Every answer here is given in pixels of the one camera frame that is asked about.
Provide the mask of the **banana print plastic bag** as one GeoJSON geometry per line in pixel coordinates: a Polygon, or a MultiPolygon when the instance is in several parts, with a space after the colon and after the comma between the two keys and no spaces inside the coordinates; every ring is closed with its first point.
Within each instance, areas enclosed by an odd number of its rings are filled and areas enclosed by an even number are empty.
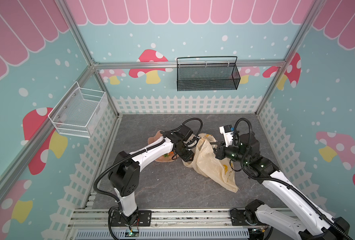
{"type": "Polygon", "coordinates": [[[236,193],[239,187],[236,185],[233,164],[228,158],[218,160],[214,149],[217,140],[210,134],[199,134],[199,142],[193,148],[194,159],[190,162],[183,162],[185,167],[194,169],[198,174],[212,179],[226,190],[236,193]]]}

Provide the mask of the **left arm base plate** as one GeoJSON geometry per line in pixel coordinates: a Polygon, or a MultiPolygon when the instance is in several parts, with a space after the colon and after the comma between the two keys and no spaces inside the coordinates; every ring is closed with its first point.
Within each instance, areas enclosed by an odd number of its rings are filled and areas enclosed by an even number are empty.
{"type": "Polygon", "coordinates": [[[111,227],[150,227],[152,211],[136,210],[129,217],[114,210],[110,214],[111,227]]]}

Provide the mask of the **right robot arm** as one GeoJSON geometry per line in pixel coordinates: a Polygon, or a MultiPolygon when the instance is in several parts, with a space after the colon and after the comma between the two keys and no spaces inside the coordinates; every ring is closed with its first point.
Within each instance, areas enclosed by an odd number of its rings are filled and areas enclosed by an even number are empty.
{"type": "Polygon", "coordinates": [[[224,133],[224,142],[216,148],[218,159],[228,158],[241,164],[241,171],[274,193],[296,216],[291,218],[265,204],[254,200],[245,207],[245,220],[269,225],[297,240],[349,240],[349,223],[315,205],[298,190],[269,159],[260,154],[254,134],[244,134],[238,145],[234,135],[224,133]]]}

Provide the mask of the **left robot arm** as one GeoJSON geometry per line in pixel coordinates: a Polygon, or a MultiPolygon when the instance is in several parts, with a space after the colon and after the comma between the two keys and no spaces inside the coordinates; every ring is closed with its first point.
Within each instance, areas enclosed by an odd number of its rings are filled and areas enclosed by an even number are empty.
{"type": "Polygon", "coordinates": [[[184,161],[192,161],[194,153],[190,147],[197,141],[194,137],[189,141],[193,131],[182,126],[179,130],[166,131],[148,146],[132,152],[120,152],[115,159],[114,167],[108,173],[108,179],[118,197],[120,221],[127,225],[138,219],[138,207],[135,202],[135,190],[139,185],[140,172],[156,159],[173,153],[184,161]]]}

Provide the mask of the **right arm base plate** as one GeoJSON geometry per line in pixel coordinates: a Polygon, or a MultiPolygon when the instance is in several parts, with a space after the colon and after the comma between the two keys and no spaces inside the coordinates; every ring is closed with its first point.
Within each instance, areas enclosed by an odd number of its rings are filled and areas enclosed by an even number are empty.
{"type": "Polygon", "coordinates": [[[257,224],[250,211],[233,208],[230,210],[232,226],[255,226],[257,224]]]}

